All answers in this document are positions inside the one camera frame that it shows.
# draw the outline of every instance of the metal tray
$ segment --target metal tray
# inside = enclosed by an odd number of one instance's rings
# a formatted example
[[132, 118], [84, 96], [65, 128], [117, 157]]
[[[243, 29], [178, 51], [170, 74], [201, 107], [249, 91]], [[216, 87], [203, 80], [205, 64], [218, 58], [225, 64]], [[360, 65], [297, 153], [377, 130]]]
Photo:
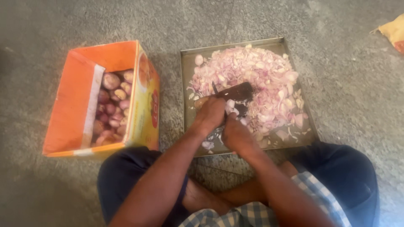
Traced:
[[[182, 88], [183, 88], [183, 98], [184, 98], [184, 131], [188, 130], [188, 128], [191, 126], [192, 122], [195, 119], [196, 111], [195, 109], [191, 109], [191, 107], [194, 106], [194, 100], [191, 99], [189, 100], [189, 95], [192, 93], [191, 90], [186, 90], [186, 88], [189, 86], [189, 82], [192, 79], [192, 76], [194, 75], [194, 68], [196, 67], [195, 65], [195, 56], [198, 54], [201, 54], [205, 58], [209, 58], [212, 56], [212, 52], [217, 51], [217, 50], [225, 50], [227, 48], [233, 48], [236, 46], [246, 46], [248, 44], [251, 44], [252, 47], [255, 48], [263, 48], [267, 50], [271, 50], [275, 54], [278, 55], [283, 55], [286, 53], [289, 55], [289, 60], [293, 68], [295, 68], [293, 61], [292, 61], [292, 56], [289, 53], [289, 50], [286, 46], [286, 41], [284, 37], [279, 37], [279, 38], [271, 38], [271, 39], [265, 39], [265, 40], [257, 40], [257, 41], [251, 41], [251, 42], [241, 42], [241, 43], [235, 43], [235, 44], [226, 44], [226, 45], [220, 45], [220, 46], [211, 46], [211, 47], [205, 47], [205, 48], [196, 48], [196, 49], [190, 49], [190, 50], [181, 50], [180, 51], [180, 58], [181, 58], [181, 77], [182, 77]], [[293, 86], [294, 92], [301, 89], [300, 86], [300, 81], [299, 78], [297, 79], [297, 83]], [[301, 96], [302, 99], [304, 100], [304, 112], [308, 114], [309, 119], [304, 120], [304, 125], [302, 129], [299, 129], [295, 125], [291, 125], [290, 131], [291, 133], [298, 138], [297, 142], [295, 139], [289, 137], [288, 141], [282, 141], [276, 134], [275, 132], [278, 130], [284, 130], [285, 132], [288, 132], [288, 126], [283, 126], [276, 128], [275, 130], [272, 130], [269, 134], [269, 141], [270, 145], [268, 145], [267, 148], [264, 148], [264, 150], [271, 150], [271, 149], [279, 149], [279, 148], [290, 148], [290, 147], [300, 147], [300, 146], [305, 146], [309, 145], [315, 140], [319, 140], [318, 132], [316, 129], [316, 126], [314, 124], [313, 118], [310, 113], [310, 109], [308, 107], [308, 101], [304, 97], [303, 91], [301, 91]], [[300, 134], [297, 135], [295, 132], [306, 132], [305, 135]], [[198, 151], [196, 152], [195, 157], [200, 157], [200, 156], [212, 156], [212, 155], [220, 155], [220, 154], [228, 154], [231, 153], [231, 151], [226, 148], [218, 138], [214, 139], [214, 144], [215, 147], [211, 149], [213, 151], [213, 154], [208, 154], [208, 151], [205, 150], [204, 148], [200, 147]]]

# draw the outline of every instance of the concrete floor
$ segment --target concrete floor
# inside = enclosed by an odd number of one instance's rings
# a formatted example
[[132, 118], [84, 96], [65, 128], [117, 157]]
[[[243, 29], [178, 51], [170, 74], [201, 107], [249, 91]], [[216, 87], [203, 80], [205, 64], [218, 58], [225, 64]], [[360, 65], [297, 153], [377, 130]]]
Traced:
[[[100, 162], [41, 156], [67, 51], [138, 39], [161, 75], [162, 150], [182, 134], [179, 51], [285, 36], [321, 139], [374, 163], [381, 226], [404, 220], [404, 56], [369, 31], [402, 0], [37, 0], [0, 7], [0, 225], [103, 226]], [[269, 153], [276, 162], [291, 152]], [[235, 156], [198, 158], [213, 190], [252, 175]]]

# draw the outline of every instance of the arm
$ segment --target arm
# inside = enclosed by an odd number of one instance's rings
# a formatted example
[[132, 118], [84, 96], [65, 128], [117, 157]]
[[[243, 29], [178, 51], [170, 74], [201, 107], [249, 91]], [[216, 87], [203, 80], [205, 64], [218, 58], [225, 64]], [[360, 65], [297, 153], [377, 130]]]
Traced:
[[209, 99], [189, 130], [140, 178], [110, 226], [161, 226], [173, 208], [187, 169], [206, 136], [223, 121], [226, 102]]
[[314, 201], [285, 176], [259, 148], [248, 129], [230, 114], [223, 142], [255, 170], [280, 226], [332, 227], [331, 220]]

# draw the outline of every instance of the orange cardboard box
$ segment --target orange cardboard box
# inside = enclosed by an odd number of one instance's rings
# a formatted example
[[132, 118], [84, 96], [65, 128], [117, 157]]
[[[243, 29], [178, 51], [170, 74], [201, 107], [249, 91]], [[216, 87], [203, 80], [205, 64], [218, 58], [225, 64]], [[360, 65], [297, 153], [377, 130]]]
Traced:
[[[120, 143], [90, 147], [104, 72], [134, 69], [126, 134]], [[128, 146], [158, 150], [160, 78], [139, 42], [69, 51], [43, 146], [48, 157], [107, 157]]]

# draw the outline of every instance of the checkered cloth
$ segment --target checkered cloth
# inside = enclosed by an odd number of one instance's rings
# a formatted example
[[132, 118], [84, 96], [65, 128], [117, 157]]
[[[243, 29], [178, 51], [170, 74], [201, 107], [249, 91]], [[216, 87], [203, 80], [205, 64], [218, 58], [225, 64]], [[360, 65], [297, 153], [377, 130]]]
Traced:
[[[292, 181], [330, 217], [336, 226], [350, 227], [344, 211], [331, 192], [309, 172], [299, 173]], [[212, 209], [203, 209], [191, 214], [180, 227], [228, 227], [228, 226], [278, 226], [273, 210], [260, 202], [251, 202], [231, 209], [219, 216]]]

